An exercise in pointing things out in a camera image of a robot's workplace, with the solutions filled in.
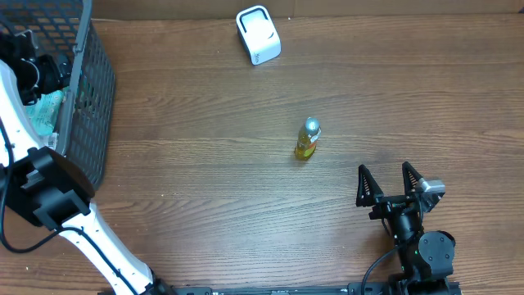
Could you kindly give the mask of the yellow liquid bottle grey cap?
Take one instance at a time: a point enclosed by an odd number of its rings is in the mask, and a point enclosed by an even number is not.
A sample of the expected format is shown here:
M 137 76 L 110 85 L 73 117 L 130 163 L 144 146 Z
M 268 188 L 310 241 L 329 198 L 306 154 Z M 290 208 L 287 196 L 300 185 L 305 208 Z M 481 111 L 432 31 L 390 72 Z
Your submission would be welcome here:
M 295 147 L 295 157 L 306 161 L 314 154 L 321 135 L 320 122 L 317 118 L 308 117 L 301 126 Z

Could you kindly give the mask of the mint green snack packet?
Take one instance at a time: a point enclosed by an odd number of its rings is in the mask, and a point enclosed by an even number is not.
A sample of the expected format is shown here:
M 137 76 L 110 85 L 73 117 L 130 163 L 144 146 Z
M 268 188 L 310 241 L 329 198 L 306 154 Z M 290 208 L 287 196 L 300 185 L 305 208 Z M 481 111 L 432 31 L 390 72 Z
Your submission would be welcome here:
M 65 92 L 57 90 L 43 94 L 35 104 L 25 107 L 29 120 L 39 136 L 53 133 L 64 97 Z

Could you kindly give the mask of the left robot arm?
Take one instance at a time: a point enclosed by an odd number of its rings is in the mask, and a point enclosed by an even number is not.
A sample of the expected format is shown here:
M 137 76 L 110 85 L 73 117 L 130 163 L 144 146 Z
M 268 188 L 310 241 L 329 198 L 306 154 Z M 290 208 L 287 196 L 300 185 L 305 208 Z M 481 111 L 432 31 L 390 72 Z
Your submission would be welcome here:
M 74 244 L 98 269 L 115 294 L 172 294 L 120 241 L 93 202 L 91 182 L 74 163 L 43 144 L 25 108 L 44 94 L 63 89 L 71 72 L 49 55 L 38 55 L 33 33 L 1 35 L 1 208 L 50 234 L 13 253 L 32 252 L 56 236 Z

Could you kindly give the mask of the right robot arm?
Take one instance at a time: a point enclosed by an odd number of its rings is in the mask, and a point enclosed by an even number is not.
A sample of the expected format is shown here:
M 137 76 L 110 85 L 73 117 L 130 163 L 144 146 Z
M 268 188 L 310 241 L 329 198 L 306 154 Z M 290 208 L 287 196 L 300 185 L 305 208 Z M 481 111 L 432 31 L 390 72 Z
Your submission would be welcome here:
M 458 283 L 448 277 L 454 273 L 456 242 L 445 231 L 427 232 L 424 215 L 445 195 L 440 179 L 426 179 L 409 162 L 402 164 L 404 193 L 387 196 L 369 169 L 358 168 L 358 189 L 355 205 L 369 207 L 371 220 L 380 220 L 394 247 L 377 258 L 368 268 L 355 289 L 359 294 L 460 294 Z M 385 283 L 374 286 L 368 282 L 372 271 L 386 258 L 397 254 L 401 272 L 390 275 Z

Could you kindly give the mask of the brown printed snack pouch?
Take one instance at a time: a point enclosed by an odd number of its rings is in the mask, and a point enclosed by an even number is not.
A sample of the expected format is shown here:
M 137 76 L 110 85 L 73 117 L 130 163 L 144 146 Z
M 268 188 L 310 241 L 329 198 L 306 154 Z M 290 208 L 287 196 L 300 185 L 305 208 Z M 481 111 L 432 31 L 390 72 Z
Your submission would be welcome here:
M 58 133 L 52 133 L 52 134 L 49 134 L 49 135 L 42 136 L 43 144 L 46 147 L 51 148 L 52 150 L 55 150 L 56 149 L 56 145 L 57 145 L 57 141 L 58 141 L 58 136 L 59 136 Z

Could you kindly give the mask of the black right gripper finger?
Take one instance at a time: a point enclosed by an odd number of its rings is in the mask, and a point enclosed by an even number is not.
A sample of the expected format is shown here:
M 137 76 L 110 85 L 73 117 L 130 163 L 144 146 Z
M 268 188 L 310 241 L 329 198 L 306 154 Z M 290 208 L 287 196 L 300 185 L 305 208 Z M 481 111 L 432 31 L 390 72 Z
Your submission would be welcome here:
M 420 193 L 422 191 L 422 181 L 424 178 L 413 168 L 413 166 L 408 161 L 405 161 L 402 164 L 402 174 L 404 181 L 404 193 L 406 195 Z
M 384 197 L 384 193 L 364 164 L 359 166 L 358 176 L 359 183 L 355 205 L 357 207 L 372 207 L 378 204 Z

